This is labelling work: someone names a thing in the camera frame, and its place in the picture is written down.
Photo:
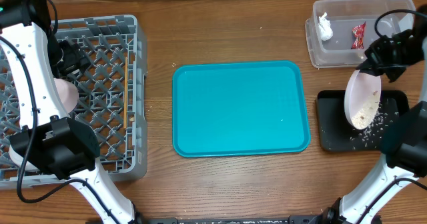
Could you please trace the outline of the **grey-white small bowl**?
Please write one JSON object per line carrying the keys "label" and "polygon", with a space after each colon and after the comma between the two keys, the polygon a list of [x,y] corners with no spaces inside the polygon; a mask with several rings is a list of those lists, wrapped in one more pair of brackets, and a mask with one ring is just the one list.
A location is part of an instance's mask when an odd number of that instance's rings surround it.
{"label": "grey-white small bowl", "polygon": [[[18,167],[22,166],[23,157],[20,156],[20,154],[18,154],[12,147],[9,148],[9,156],[12,162],[14,162],[14,164],[16,164]],[[32,163],[28,161],[25,164],[25,171],[36,172],[38,171],[38,168],[36,168],[36,166],[34,166]]]}

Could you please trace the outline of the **wooden chopstick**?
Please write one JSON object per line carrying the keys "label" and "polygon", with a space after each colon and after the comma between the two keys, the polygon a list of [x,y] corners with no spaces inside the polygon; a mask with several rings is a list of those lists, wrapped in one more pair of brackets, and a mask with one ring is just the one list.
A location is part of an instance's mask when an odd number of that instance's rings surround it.
{"label": "wooden chopstick", "polygon": [[124,76],[124,92],[123,92],[123,128],[127,129],[127,104],[128,104],[128,57],[125,58],[125,76]]}

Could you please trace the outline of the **red snack wrapper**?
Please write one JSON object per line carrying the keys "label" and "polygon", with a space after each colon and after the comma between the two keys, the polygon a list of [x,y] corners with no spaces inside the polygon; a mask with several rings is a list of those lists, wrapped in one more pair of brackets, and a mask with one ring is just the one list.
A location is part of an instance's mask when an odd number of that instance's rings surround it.
{"label": "red snack wrapper", "polygon": [[365,34],[366,23],[357,25],[352,28],[352,34],[354,36],[354,42],[352,43],[351,49],[363,49],[364,48],[364,34]]}

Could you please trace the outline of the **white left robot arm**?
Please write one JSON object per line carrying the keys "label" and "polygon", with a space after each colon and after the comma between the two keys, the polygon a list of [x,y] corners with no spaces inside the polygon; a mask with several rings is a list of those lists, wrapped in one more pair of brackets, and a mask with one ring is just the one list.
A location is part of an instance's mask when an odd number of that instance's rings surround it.
{"label": "white left robot arm", "polygon": [[76,188],[104,223],[143,223],[103,168],[93,129],[72,119],[60,99],[55,80],[90,62],[78,45],[58,41],[57,29],[52,0],[1,0],[1,48],[19,100],[20,129],[9,139],[17,196],[28,202],[24,174],[38,170]]}

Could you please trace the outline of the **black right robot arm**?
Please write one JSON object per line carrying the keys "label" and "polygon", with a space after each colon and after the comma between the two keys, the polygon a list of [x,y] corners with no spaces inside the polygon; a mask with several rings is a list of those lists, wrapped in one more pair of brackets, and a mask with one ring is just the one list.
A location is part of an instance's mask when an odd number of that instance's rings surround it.
{"label": "black right robot arm", "polygon": [[329,151],[380,150],[358,186],[321,215],[304,223],[380,223],[377,212],[401,189],[426,176],[426,86],[418,103],[401,104],[399,91],[383,91],[381,77],[395,82],[407,67],[426,60],[426,6],[413,11],[411,29],[379,38],[365,50],[346,90],[318,93],[320,144]]}

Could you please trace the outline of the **white napkin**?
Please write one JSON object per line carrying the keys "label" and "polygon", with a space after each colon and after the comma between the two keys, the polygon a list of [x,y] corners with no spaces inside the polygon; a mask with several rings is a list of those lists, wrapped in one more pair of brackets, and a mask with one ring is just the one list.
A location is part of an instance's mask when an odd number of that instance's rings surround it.
{"label": "white napkin", "polygon": [[333,37],[333,31],[331,28],[331,23],[328,20],[328,14],[324,12],[324,14],[318,18],[318,28],[320,31],[320,39],[322,41],[328,41]]}

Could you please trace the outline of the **white round plate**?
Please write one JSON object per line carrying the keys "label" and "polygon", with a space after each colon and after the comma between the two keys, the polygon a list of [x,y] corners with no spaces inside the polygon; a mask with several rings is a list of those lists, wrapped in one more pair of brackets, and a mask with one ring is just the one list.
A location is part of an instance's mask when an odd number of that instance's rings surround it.
{"label": "white round plate", "polygon": [[344,95],[344,113],[350,125],[363,130],[373,122],[379,109],[381,90],[381,76],[360,70],[352,73]]}

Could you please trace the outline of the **pink plastic cup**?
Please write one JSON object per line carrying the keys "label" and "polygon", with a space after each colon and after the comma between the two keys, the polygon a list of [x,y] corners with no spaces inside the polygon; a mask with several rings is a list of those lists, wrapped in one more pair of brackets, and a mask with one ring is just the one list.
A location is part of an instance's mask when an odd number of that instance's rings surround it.
{"label": "pink plastic cup", "polygon": [[63,79],[54,78],[54,82],[59,94],[59,98],[66,112],[72,112],[75,109],[79,99],[77,87]]}

